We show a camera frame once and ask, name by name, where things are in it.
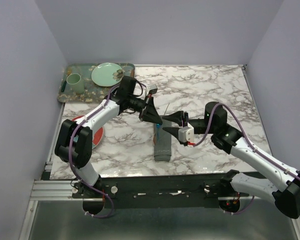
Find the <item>blue metal fork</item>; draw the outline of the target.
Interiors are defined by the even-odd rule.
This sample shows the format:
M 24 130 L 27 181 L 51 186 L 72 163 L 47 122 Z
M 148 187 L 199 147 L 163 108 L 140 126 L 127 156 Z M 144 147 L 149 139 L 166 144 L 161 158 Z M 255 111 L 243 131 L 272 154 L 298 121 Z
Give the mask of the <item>blue metal fork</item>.
M 155 126 L 156 126 L 155 140 L 157 142 L 159 140 L 159 133 L 160 133 L 160 129 L 162 127 L 162 124 L 158 123 Z

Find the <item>dark grey cloth napkin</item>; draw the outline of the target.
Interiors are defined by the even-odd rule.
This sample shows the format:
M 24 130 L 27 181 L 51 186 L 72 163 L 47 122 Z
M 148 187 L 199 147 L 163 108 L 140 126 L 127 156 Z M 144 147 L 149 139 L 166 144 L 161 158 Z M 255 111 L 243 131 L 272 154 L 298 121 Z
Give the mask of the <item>dark grey cloth napkin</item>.
M 154 144 L 154 161 L 156 162 L 169 162 L 171 159 L 171 135 L 163 131 L 163 127 L 171 127 L 172 123 L 167 120 L 163 120 L 162 127 L 159 133 L 159 140 Z

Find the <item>copper spoon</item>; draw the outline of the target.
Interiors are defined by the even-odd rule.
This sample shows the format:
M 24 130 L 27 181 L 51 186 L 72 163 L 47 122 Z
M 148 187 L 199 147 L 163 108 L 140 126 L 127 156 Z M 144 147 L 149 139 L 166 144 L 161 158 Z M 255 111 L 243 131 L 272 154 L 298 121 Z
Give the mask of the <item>copper spoon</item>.
M 164 114 L 163 114 L 163 115 L 166 114 L 166 112 L 167 112 L 167 110 L 168 110 L 168 108 L 169 108 L 169 105 L 170 105 L 170 103 L 167 104 L 167 106 L 166 106 L 166 108 L 165 108 L 165 111 L 164 111 Z M 159 129 L 160 129 L 160 127 L 161 127 L 161 124 L 155 124 L 155 125 L 154 125 L 154 136 L 153 136 L 153 144 L 154 144 L 154 145 L 155 145 L 156 142 L 157 142 L 157 138 L 158 138 L 158 135 L 159 135 Z

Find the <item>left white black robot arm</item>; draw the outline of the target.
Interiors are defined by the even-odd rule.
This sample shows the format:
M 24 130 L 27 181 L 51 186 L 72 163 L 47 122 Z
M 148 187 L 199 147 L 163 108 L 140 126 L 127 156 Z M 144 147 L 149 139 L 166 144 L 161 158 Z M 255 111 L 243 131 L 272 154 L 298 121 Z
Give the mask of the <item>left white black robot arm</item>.
M 62 122 L 54 153 L 69 164 L 75 177 L 84 184 L 83 191 L 89 197 L 102 193 L 100 174 L 90 162 L 95 133 L 129 109 L 138 113 L 142 122 L 162 124 L 154 106 L 153 95 L 157 90 L 155 84 L 145 85 L 133 77 L 124 76 L 91 112 L 76 121 L 66 119 Z

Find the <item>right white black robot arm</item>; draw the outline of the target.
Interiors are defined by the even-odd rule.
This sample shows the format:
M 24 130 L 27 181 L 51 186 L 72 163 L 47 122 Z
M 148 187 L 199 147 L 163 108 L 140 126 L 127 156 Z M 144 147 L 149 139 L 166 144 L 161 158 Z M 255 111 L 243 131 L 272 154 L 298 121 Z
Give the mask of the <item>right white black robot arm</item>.
M 232 115 L 233 111 L 227 105 L 212 101 L 206 104 L 202 119 L 189 119 L 185 111 L 163 116 L 164 120 L 177 124 L 163 130 L 180 144 L 193 147 L 202 143 L 201 140 L 194 142 L 195 135 L 202 134 L 204 139 L 211 135 L 214 146 L 244 161 L 263 176 L 249 177 L 232 170 L 220 182 L 222 194 L 246 193 L 273 203 L 285 216 L 297 219 L 300 216 L 300 170 L 259 148 L 247 137 L 241 124 L 238 128 L 228 124 L 228 114 Z

